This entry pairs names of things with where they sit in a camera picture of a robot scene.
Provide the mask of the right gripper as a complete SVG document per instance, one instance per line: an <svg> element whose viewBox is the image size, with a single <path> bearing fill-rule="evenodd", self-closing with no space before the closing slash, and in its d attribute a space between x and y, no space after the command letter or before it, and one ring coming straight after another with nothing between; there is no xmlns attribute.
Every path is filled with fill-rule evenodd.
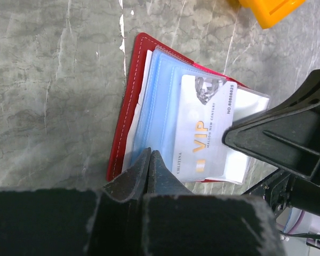
<svg viewBox="0 0 320 256"><path fill-rule="evenodd" d="M287 207L320 216L320 69L280 105L237 121L222 142L280 168L245 192L275 216Z"/></svg>

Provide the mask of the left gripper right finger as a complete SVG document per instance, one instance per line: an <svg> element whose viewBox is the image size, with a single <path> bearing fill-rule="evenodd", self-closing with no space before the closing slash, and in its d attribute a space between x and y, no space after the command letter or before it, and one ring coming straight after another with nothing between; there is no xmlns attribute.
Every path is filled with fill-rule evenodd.
<svg viewBox="0 0 320 256"><path fill-rule="evenodd" d="M142 206L143 255L283 255L274 214L260 197L195 195L166 168L149 163Z"/></svg>

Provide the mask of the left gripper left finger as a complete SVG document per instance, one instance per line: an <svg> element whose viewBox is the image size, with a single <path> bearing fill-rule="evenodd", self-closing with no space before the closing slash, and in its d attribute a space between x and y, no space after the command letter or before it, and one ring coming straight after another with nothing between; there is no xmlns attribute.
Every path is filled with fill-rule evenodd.
<svg viewBox="0 0 320 256"><path fill-rule="evenodd" d="M0 255L138 255L150 157L100 189L0 189Z"/></svg>

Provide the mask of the white VIP card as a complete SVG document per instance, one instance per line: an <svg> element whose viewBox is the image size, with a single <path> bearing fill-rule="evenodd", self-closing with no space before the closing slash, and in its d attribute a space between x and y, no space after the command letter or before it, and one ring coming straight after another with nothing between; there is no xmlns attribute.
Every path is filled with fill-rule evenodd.
<svg viewBox="0 0 320 256"><path fill-rule="evenodd" d="M180 181L221 177L224 131L233 122L237 84L220 77L183 75L172 171Z"/></svg>

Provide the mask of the red leather card holder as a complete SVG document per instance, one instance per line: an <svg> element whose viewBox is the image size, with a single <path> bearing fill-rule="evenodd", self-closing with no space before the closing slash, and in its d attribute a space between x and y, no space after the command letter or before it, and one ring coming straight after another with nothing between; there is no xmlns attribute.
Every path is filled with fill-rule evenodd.
<svg viewBox="0 0 320 256"><path fill-rule="evenodd" d="M200 66L150 35L139 33L108 163L108 181L131 167L146 148L159 151L165 166L175 176L172 161L183 75L220 77L237 84L232 125L268 107L269 96ZM250 157L225 148L223 175L198 182L224 181L238 185L244 182Z"/></svg>

